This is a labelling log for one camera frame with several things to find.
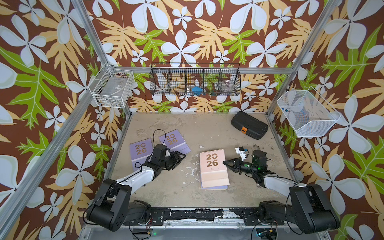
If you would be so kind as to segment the pink calendar back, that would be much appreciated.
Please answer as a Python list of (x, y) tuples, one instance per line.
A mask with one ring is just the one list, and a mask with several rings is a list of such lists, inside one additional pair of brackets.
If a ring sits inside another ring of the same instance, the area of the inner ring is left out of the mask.
[(200, 153), (200, 183), (201, 181), (225, 181), (229, 183), (224, 149)]

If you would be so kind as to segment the purple calendar front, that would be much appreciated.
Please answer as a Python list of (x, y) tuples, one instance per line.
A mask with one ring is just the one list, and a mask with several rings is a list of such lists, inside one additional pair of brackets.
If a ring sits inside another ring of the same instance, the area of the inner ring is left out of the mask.
[(202, 190), (226, 190), (229, 183), (223, 181), (201, 181), (200, 189)]

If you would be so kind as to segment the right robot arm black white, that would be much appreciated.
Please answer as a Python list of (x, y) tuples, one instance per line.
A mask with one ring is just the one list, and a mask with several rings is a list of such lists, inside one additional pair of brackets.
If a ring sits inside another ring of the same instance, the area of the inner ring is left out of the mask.
[(336, 230), (341, 226), (322, 187), (299, 183), (270, 171), (266, 152), (253, 151), (251, 162), (246, 162), (246, 158), (241, 151), (239, 158), (223, 161), (223, 164), (239, 175), (249, 174), (259, 186), (286, 197), (285, 203), (264, 201), (259, 204), (256, 216), (261, 223), (292, 223), (304, 234)]

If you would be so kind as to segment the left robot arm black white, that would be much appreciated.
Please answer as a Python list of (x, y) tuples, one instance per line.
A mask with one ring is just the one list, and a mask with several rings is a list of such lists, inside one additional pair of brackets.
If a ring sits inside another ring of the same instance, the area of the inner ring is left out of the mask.
[(174, 170), (186, 158), (179, 151), (172, 152), (167, 146), (158, 144), (134, 173), (118, 179), (102, 182), (95, 199), (85, 211), (84, 220), (112, 232), (124, 223), (146, 225), (151, 221), (151, 205), (135, 200), (132, 194), (154, 181), (163, 171)]

